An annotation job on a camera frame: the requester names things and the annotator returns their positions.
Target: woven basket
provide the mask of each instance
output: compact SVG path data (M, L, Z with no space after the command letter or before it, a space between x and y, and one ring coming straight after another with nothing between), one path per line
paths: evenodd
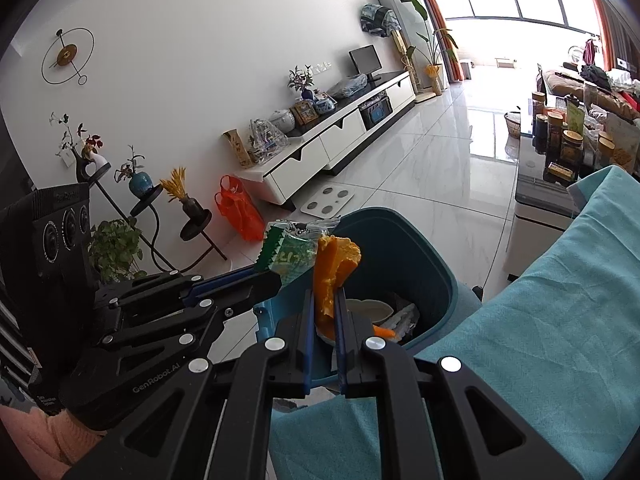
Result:
M520 138L520 112L507 112L504 115L507 131L511 137Z

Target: teal cloth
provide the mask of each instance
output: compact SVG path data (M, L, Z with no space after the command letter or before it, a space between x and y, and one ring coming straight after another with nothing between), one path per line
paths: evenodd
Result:
M513 284L418 357L462 359L585 480L640 424L640 186L606 168L570 188L571 227ZM372 399L274 418L278 480L380 477Z

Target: glass tabletop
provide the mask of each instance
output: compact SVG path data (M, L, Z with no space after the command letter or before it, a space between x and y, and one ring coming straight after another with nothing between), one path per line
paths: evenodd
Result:
M536 153L531 141L531 136L520 136L516 202L574 218L574 201L563 186L543 179L545 155Z

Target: trash can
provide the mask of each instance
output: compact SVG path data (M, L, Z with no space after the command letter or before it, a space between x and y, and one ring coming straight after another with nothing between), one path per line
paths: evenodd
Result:
M389 293L396 293L418 308L420 319L405 349L433 335L451 316L458 300L458 282L426 238L402 215L381 207L360 209L344 216L333 234L350 238L362 253L360 265L344 284L347 298L385 301ZM273 336L281 318L300 312L312 277L313 269L255 306L258 341ZM315 340L312 387L335 380L333 347Z

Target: green snack wrapper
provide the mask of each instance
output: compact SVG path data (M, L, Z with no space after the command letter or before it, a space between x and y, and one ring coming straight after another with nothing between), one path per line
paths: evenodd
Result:
M307 224L288 220L269 222L255 270L272 270L280 275L282 286L289 285L314 266L318 240L339 223L339 218Z

